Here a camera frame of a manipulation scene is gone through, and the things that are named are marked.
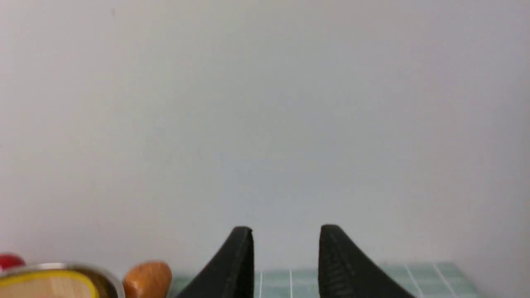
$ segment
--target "metal bowl rim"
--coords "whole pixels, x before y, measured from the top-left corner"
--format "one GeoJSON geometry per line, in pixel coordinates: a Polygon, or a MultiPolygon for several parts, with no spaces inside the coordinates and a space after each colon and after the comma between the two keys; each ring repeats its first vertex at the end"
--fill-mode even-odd
{"type": "Polygon", "coordinates": [[[0,272],[0,278],[18,275],[22,273],[29,273],[29,272],[43,271],[43,270],[58,270],[58,269],[65,269],[65,270],[83,269],[83,270],[88,270],[88,271],[92,271],[97,274],[100,274],[112,284],[112,286],[114,287],[114,290],[116,291],[116,294],[118,295],[118,298],[125,298],[125,290],[123,289],[123,285],[121,281],[114,274],[112,274],[110,271],[104,268],[101,268],[99,266],[83,264],[83,263],[42,263],[42,264],[28,265],[28,266],[23,266],[23,267],[14,267],[6,271],[0,272]]]}

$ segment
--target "grid line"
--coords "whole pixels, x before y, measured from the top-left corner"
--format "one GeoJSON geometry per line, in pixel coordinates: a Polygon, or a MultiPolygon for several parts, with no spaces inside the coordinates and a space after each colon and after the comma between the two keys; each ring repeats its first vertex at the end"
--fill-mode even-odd
{"type": "Polygon", "coordinates": [[[291,298],[293,298],[293,271],[289,270],[289,287],[291,292],[291,298]]]}
{"type": "Polygon", "coordinates": [[[453,296],[453,298],[458,298],[458,295],[456,295],[455,291],[453,290],[453,287],[451,287],[451,285],[445,279],[444,275],[441,273],[440,269],[438,268],[438,265],[436,265],[436,263],[433,263],[432,266],[434,267],[434,270],[436,270],[436,273],[438,273],[438,275],[440,276],[441,281],[444,282],[447,288],[449,288],[449,291],[451,291],[451,295],[453,296]]]}
{"type": "Polygon", "coordinates": [[[260,293],[259,298],[261,298],[261,286],[263,285],[263,271],[260,271],[260,293]]]}
{"type": "Polygon", "coordinates": [[[410,272],[409,265],[405,264],[405,269],[407,270],[407,274],[409,274],[410,279],[412,280],[412,283],[418,289],[418,293],[420,294],[420,298],[423,298],[423,291],[420,289],[420,286],[418,285],[418,282],[416,282],[416,279],[412,275],[412,272],[410,272]]]}

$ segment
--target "toy food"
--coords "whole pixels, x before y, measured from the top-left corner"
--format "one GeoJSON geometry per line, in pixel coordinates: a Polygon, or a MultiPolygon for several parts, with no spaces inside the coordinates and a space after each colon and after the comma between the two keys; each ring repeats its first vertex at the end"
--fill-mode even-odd
{"type": "Polygon", "coordinates": [[[2,298],[99,298],[85,275],[69,270],[46,270],[0,279],[2,298]]]}
{"type": "Polygon", "coordinates": [[[133,267],[123,279],[126,298],[165,298],[171,284],[171,269],[161,261],[133,267]]]}

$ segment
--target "red ball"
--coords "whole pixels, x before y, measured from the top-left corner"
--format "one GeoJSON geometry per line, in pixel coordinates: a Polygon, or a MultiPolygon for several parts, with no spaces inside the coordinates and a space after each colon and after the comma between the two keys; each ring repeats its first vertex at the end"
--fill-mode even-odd
{"type": "Polygon", "coordinates": [[[26,262],[14,253],[0,253],[0,271],[6,270],[12,267],[25,266],[26,262]]]}

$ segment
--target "white wall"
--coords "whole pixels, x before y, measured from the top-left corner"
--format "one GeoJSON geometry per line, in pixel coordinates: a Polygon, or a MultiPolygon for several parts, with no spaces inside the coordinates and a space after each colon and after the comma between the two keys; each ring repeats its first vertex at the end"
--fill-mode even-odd
{"type": "Polygon", "coordinates": [[[530,4],[4,1],[0,250],[259,268],[319,226],[530,293],[530,4]]]}

